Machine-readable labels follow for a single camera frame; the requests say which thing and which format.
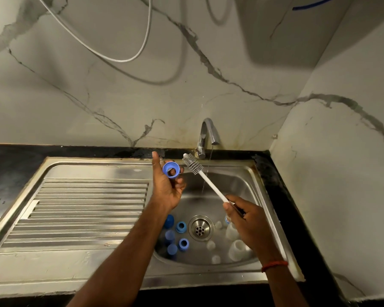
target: red bracelet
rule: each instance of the red bracelet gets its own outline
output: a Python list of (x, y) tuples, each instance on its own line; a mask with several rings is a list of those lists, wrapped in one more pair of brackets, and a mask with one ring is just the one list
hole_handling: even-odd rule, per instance
[(289, 263), (287, 263), (286, 261), (273, 261), (273, 262), (269, 262), (268, 264), (264, 265), (262, 267), (262, 273), (264, 273), (267, 269), (271, 268), (271, 267), (275, 267), (275, 266), (288, 266)]

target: blue pipe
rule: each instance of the blue pipe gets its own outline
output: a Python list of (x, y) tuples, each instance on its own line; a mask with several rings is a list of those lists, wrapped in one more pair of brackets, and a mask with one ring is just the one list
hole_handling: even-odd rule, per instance
[(312, 3), (312, 4), (308, 4), (308, 5), (295, 6), (294, 8), (292, 8), (292, 10), (307, 10), (307, 9), (311, 9), (313, 7), (319, 6), (321, 4), (327, 3), (329, 1), (331, 1), (331, 0), (321, 0), (321, 1), (318, 1), (316, 3)]

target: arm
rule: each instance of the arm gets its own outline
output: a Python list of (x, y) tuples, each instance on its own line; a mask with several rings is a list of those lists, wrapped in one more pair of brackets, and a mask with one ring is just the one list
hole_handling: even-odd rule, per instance
[[(226, 213), (235, 224), (243, 242), (256, 253), (262, 265), (283, 260), (275, 245), (264, 210), (238, 196), (226, 197), (246, 212), (242, 219), (230, 203), (223, 203)], [(266, 276), (276, 307), (308, 307), (287, 267), (271, 267), (266, 270)]]
[(67, 307), (130, 306), (136, 299), (165, 219), (185, 188), (180, 176), (170, 181), (164, 175), (156, 152), (152, 152), (152, 168), (154, 192), (148, 205), (127, 237)]

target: hand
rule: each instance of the hand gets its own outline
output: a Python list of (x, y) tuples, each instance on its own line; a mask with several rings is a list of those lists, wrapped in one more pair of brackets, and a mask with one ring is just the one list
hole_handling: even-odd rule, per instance
[[(182, 195), (183, 190), (186, 187), (181, 175), (175, 179), (169, 179), (162, 171), (160, 158), (157, 152), (152, 152), (152, 169), (154, 170), (154, 192), (152, 193), (151, 202), (156, 202), (160, 205), (166, 206), (168, 211), (174, 209)], [(172, 169), (170, 174), (175, 174), (175, 170)]]
[(263, 208), (239, 196), (226, 195), (226, 197), (245, 211), (246, 214), (242, 218), (230, 203), (223, 203), (223, 207), (235, 224), (241, 239), (256, 253), (260, 262), (265, 265), (271, 261), (282, 260)]

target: person's left arm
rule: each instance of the person's left arm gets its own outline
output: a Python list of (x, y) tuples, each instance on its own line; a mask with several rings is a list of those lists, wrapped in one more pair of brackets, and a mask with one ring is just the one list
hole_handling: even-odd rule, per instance
[(152, 152), (152, 167), (154, 191), (148, 205), (67, 307), (130, 306), (136, 299), (165, 219), (186, 186), (180, 176), (169, 180), (162, 172), (157, 152)]

